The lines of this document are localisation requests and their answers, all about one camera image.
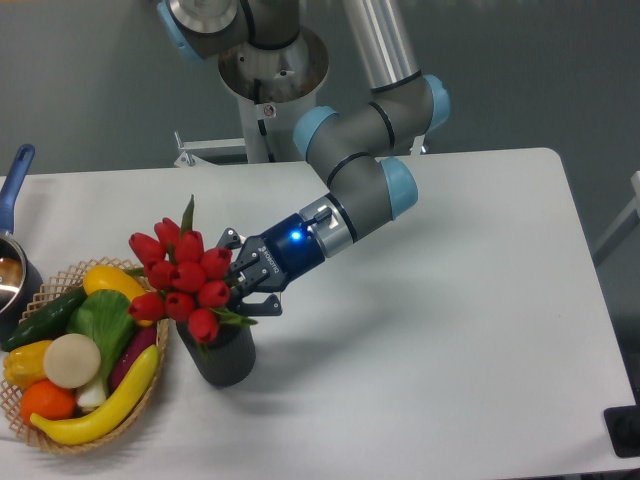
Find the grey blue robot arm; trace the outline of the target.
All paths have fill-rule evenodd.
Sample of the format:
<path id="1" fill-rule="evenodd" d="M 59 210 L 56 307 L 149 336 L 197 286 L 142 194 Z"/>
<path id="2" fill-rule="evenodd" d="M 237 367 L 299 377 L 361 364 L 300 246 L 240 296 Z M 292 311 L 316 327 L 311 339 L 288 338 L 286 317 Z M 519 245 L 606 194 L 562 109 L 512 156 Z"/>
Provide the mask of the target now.
<path id="1" fill-rule="evenodd" d="M 450 113 L 441 81 L 424 75 L 398 5 L 344 5 L 371 101 L 341 115 L 316 102 L 329 59 L 300 22 L 295 1 L 162 1 L 158 14 L 180 54 L 216 58 L 235 96 L 251 163 L 307 162 L 326 185 L 318 200 L 248 238 L 229 230 L 230 308 L 244 316 L 280 313 L 289 283 L 396 219 L 417 201 L 416 182 L 392 156 L 397 146 L 437 128 Z"/>

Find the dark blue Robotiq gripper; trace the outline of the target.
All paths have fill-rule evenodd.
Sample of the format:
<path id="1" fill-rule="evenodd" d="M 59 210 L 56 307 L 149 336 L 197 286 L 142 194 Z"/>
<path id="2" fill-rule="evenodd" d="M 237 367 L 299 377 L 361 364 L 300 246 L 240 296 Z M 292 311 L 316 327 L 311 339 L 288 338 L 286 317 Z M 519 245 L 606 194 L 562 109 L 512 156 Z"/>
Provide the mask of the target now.
<path id="1" fill-rule="evenodd" d="M 282 304 L 276 292 L 325 261 L 310 223 L 294 213 L 259 235 L 245 239 L 237 230 L 224 230 L 218 248 L 239 251 L 228 273 L 237 283 L 232 298 L 240 300 L 255 292 L 271 293 L 262 302 L 241 301 L 238 313 L 245 317 L 280 316 Z"/>

